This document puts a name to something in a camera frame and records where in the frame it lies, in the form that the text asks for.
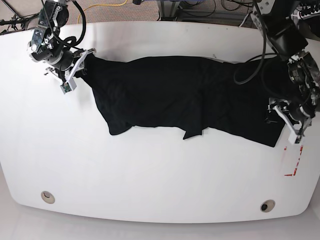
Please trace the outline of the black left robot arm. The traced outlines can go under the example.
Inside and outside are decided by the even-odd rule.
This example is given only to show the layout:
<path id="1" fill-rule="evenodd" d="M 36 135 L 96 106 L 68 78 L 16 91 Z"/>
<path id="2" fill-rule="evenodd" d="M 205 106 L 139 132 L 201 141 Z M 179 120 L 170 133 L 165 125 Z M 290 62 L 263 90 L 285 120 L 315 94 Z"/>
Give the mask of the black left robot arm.
<path id="1" fill-rule="evenodd" d="M 265 60 L 266 47 L 270 46 L 276 58 L 287 64 L 289 83 L 285 94 L 276 93 L 263 82 L 271 95 L 268 110 L 276 112 L 290 130 L 290 141 L 299 143 L 305 130 L 320 110 L 320 69 L 312 55 L 305 50 L 306 38 L 291 18 L 301 3 L 299 0 L 254 0 L 251 19 L 263 37 L 261 59 L 256 70 L 245 80 L 234 82 L 244 85 L 258 73 L 265 73 L 273 59 Z"/>

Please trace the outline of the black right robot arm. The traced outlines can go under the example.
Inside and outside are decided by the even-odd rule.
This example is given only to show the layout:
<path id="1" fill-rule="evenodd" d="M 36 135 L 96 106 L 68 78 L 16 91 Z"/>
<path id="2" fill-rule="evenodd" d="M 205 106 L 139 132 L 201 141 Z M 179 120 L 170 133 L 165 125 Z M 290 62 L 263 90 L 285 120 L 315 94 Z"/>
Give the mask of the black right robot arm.
<path id="1" fill-rule="evenodd" d="M 61 28 L 69 19 L 67 0 L 46 0 L 42 2 L 38 24 L 31 41 L 27 45 L 29 57 L 36 63 L 48 64 L 45 74 L 51 75 L 60 82 L 64 93 L 76 89 L 75 74 L 85 70 L 85 59 L 96 52 L 94 48 L 78 48 L 87 30 L 84 20 L 79 39 L 69 36 L 61 39 Z"/>

